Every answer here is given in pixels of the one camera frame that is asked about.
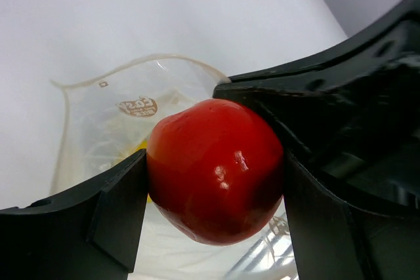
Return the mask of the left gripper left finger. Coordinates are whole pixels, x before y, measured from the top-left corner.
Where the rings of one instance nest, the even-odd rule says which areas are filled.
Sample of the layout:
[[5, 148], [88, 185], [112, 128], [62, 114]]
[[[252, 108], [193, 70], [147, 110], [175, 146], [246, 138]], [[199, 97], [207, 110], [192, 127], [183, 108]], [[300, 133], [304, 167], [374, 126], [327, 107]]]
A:
[[25, 208], [1, 211], [2, 279], [126, 279], [147, 199], [146, 152]]

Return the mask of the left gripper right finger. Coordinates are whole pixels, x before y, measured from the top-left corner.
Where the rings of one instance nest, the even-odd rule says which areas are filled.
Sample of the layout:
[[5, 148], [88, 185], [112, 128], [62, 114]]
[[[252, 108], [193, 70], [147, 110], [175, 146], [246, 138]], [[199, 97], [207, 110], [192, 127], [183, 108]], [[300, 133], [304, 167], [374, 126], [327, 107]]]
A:
[[285, 156], [283, 191], [300, 279], [418, 279], [419, 210]]

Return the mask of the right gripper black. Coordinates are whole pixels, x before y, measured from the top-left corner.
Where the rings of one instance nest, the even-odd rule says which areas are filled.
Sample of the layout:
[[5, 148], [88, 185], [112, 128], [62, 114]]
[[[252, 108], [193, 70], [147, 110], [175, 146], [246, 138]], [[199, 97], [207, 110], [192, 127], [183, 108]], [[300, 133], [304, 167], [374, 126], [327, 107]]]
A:
[[401, 0], [342, 43], [232, 77], [213, 96], [258, 113], [309, 169], [417, 208], [418, 30], [419, 0]]

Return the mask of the clear zip top bag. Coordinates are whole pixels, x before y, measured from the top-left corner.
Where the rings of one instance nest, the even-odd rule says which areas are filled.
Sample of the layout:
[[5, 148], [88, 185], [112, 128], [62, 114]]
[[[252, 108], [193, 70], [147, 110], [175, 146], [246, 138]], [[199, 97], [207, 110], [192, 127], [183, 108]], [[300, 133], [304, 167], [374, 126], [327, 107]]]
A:
[[[104, 172], [146, 145], [164, 117], [208, 99], [219, 70], [176, 54], [155, 54], [104, 75], [60, 85], [65, 121], [51, 193]], [[147, 202], [131, 279], [297, 279], [284, 206], [258, 234], [227, 247], [194, 242]]]

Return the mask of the fake red apple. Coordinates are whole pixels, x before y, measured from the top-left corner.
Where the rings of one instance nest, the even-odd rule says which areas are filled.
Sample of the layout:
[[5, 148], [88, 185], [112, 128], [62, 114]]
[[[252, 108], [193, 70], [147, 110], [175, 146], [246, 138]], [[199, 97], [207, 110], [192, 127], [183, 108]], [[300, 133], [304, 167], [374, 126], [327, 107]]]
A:
[[227, 246], [255, 235], [279, 207], [284, 149], [255, 112], [212, 98], [154, 127], [147, 171], [150, 197], [174, 227]]

